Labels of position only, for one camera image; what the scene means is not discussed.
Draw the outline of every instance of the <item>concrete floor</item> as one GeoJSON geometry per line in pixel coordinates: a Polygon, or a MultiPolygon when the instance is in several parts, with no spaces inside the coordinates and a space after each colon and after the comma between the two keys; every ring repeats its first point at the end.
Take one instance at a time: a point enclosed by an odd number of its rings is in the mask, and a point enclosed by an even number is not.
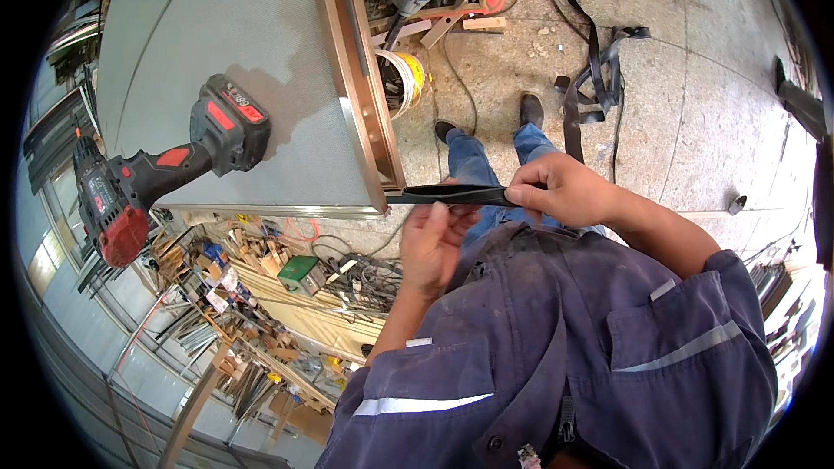
{"type": "MultiPolygon", "coordinates": [[[[738,194],[748,196],[748,210],[782,209],[696,221],[743,257],[798,223],[798,232],[806,234],[798,241],[812,242],[807,207],[813,142],[773,91],[774,56],[788,61],[788,54],[771,0],[578,1],[597,24],[601,44],[607,46],[614,25],[648,26],[652,32],[650,40],[626,40],[620,51],[625,107],[618,183],[675,211],[724,211],[738,194]]],[[[522,91],[539,94],[544,130],[563,148],[562,96],[552,84],[557,75],[581,71],[587,46],[550,0],[517,0],[503,16],[503,36],[451,32],[448,59],[443,40],[426,50],[414,36],[400,47],[433,78],[420,104],[394,121],[409,185],[436,183],[448,174],[447,148],[432,130],[435,119],[474,125],[472,105],[450,61],[474,98],[476,136],[502,184],[518,168],[511,138],[522,91]],[[539,35],[544,27],[549,34],[539,35]]],[[[606,121],[582,128],[586,163],[609,179],[617,114],[614,108],[606,121]]],[[[367,253],[385,242],[408,208],[393,206],[384,222],[321,221],[321,232],[367,253]]],[[[377,256],[395,257],[398,245],[396,236],[377,256]]]]}

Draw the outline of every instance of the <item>bucket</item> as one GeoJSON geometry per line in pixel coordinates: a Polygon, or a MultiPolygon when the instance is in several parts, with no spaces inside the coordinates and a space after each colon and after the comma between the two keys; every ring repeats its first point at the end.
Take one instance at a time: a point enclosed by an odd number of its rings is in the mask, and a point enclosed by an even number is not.
{"type": "Polygon", "coordinates": [[[391,120],[420,103],[425,72],[419,60],[408,53],[376,50],[382,88],[391,120]]]}

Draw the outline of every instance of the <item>reflective stripe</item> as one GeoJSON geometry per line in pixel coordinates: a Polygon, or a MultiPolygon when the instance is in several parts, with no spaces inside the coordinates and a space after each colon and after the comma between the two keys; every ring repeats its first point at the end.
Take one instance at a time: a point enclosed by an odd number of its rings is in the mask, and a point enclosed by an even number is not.
{"type": "Polygon", "coordinates": [[[422,339],[408,339],[405,342],[405,347],[411,348],[415,346],[427,346],[431,344],[431,337],[424,337],[422,339]]]}
{"type": "Polygon", "coordinates": [[[731,320],[730,322],[724,324],[724,326],[712,328],[705,334],[694,339],[692,342],[687,342],[682,347],[674,350],[672,353],[663,355],[659,359],[650,360],[649,362],[638,364],[637,366],[624,367],[613,371],[648,371],[670,366],[671,364],[675,364],[681,360],[688,359],[693,355],[697,355],[702,351],[718,346],[722,342],[727,342],[729,339],[740,334],[741,329],[738,328],[738,325],[735,324],[734,320],[731,320]]]}
{"type": "Polygon", "coordinates": [[[442,412],[446,409],[466,406],[467,404],[477,402],[489,396],[492,396],[492,393],[487,393],[486,395],[467,396],[466,398],[456,398],[450,401],[432,401],[422,398],[372,398],[362,401],[360,406],[356,408],[354,416],[373,416],[382,415],[383,413],[442,412]]]}
{"type": "Polygon", "coordinates": [[[649,299],[651,299],[653,301],[654,299],[657,299],[658,297],[667,293],[669,290],[671,290],[674,287],[675,287],[675,280],[670,279],[667,282],[663,283],[657,290],[655,290],[651,294],[649,294],[649,299]]]}

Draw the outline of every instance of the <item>hand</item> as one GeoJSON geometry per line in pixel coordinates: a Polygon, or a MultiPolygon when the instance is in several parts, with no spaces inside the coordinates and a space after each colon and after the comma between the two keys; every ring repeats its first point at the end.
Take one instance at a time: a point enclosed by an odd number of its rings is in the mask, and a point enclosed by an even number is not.
{"type": "Polygon", "coordinates": [[[599,225],[616,213],[620,187],[562,152],[552,152],[516,171],[504,195],[541,221],[542,213],[572,228],[599,225]],[[547,185],[547,190],[533,186],[547,185]]]}
{"type": "Polygon", "coordinates": [[[437,201],[412,209],[400,240],[402,290],[414,291],[432,301],[440,295],[457,267],[464,234],[480,221],[479,208],[480,205],[449,207],[437,201]]]}

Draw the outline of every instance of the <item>rubber seal strip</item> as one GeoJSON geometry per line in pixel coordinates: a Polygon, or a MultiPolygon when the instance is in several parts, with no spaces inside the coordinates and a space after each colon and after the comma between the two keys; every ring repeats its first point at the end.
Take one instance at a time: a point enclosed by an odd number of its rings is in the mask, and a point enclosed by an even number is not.
{"type": "MultiPolygon", "coordinates": [[[[547,185],[534,185],[547,190],[547,185]]],[[[414,203],[424,205],[443,201],[447,205],[496,205],[517,207],[504,197],[505,186],[493,185],[456,185],[454,183],[438,183],[437,185],[418,185],[406,187],[401,195],[389,195],[385,198],[388,203],[414,203]]]]}
{"type": "Polygon", "coordinates": [[[611,45],[599,52],[599,36],[596,31],[596,24],[590,16],[582,10],[576,0],[567,0],[573,8],[590,23],[588,37],[588,66],[579,73],[576,79],[568,76],[558,76],[553,87],[560,93],[565,94],[562,110],[565,113],[565,120],[562,123],[562,131],[565,135],[565,152],[580,163],[585,163],[582,154],[582,131],[579,126],[582,124],[605,121],[608,110],[611,106],[620,104],[620,91],[622,90],[622,75],[620,73],[620,43],[627,38],[646,39],[651,38],[649,28],[643,26],[612,28],[611,45]],[[608,64],[610,72],[610,88],[607,89],[602,79],[601,67],[608,64]],[[594,86],[596,98],[589,98],[579,92],[579,88],[590,78],[594,86]],[[579,104],[583,106],[599,105],[600,110],[579,113],[579,104]]]}

